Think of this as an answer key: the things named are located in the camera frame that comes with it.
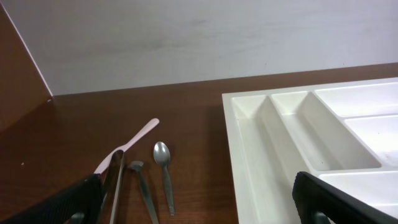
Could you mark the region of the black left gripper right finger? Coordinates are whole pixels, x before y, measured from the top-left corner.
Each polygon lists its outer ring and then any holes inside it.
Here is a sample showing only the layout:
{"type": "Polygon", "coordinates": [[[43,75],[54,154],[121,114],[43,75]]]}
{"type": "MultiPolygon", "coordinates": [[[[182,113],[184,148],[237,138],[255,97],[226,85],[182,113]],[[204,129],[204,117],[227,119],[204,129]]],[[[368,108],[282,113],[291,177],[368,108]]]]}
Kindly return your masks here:
{"type": "Polygon", "coordinates": [[[302,223],[397,224],[397,219],[308,172],[298,172],[292,197],[302,223]]]}

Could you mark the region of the metal tongs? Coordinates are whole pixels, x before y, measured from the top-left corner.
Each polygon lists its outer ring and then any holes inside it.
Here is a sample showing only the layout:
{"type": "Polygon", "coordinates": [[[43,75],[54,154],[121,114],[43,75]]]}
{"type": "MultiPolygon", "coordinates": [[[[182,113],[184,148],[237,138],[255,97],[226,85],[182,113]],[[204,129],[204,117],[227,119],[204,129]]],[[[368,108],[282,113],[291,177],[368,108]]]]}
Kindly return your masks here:
{"type": "Polygon", "coordinates": [[[118,215],[118,201],[119,201],[119,191],[121,188],[121,183],[123,181],[124,175],[125,158],[124,151],[119,149],[113,153],[111,156],[106,177],[103,182],[103,199],[101,203],[101,210],[98,217],[98,223],[100,222],[106,204],[110,203],[111,206],[109,224],[116,223],[118,215]]]}

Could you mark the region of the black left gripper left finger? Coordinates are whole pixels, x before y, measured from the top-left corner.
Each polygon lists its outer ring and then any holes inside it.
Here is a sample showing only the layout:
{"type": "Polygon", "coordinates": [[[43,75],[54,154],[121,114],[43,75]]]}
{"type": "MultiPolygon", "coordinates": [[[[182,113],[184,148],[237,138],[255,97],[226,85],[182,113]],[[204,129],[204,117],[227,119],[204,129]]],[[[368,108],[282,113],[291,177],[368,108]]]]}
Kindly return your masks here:
{"type": "Polygon", "coordinates": [[[2,223],[97,223],[103,203],[103,184],[91,174],[2,223]]]}

